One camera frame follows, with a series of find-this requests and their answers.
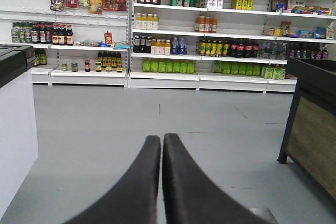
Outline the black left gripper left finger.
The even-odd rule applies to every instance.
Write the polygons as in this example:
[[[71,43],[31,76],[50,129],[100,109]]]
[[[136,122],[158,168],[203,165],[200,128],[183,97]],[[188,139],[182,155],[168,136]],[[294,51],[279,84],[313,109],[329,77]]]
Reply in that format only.
[[[160,156],[160,138],[147,136],[118,182],[66,223],[157,223]]]

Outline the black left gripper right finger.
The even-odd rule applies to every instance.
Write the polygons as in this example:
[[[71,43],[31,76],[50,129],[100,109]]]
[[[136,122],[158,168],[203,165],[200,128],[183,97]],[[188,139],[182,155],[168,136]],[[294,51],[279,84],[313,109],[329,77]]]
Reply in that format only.
[[[164,136],[162,183],[167,223],[265,223],[223,192],[175,133]]]

